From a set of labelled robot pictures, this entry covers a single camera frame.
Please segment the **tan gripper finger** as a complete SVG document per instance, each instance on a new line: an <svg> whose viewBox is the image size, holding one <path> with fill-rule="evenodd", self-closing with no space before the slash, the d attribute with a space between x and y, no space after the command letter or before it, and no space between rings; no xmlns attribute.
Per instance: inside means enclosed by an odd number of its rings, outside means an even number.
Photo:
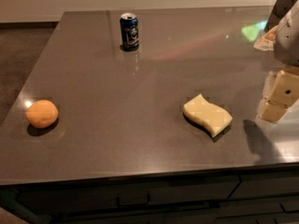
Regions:
<svg viewBox="0 0 299 224"><path fill-rule="evenodd" d="M265 121L276 123L287 112L287 109L278 105L271 105L268 102L261 101L258 106L257 116Z"/></svg>
<svg viewBox="0 0 299 224"><path fill-rule="evenodd" d="M287 70L278 72L268 101L284 107L292 106L299 99L299 75Z"/></svg>

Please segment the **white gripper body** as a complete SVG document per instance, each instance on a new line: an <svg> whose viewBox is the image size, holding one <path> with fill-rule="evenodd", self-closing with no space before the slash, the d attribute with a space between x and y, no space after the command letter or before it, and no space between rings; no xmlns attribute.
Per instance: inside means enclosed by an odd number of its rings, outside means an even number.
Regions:
<svg viewBox="0 0 299 224"><path fill-rule="evenodd" d="M299 1L278 24L274 53L285 64L299 65Z"/></svg>

